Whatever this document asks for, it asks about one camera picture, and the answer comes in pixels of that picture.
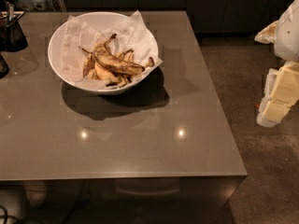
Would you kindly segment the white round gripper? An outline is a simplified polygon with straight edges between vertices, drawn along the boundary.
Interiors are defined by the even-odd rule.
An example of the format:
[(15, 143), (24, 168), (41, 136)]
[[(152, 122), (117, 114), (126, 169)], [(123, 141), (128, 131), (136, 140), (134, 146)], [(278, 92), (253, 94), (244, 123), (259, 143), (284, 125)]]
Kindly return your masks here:
[(263, 28), (254, 40), (273, 44), (275, 54), (285, 62), (266, 76), (264, 98), (257, 123), (273, 128), (287, 116), (299, 100), (299, 0), (294, 0), (277, 21)]

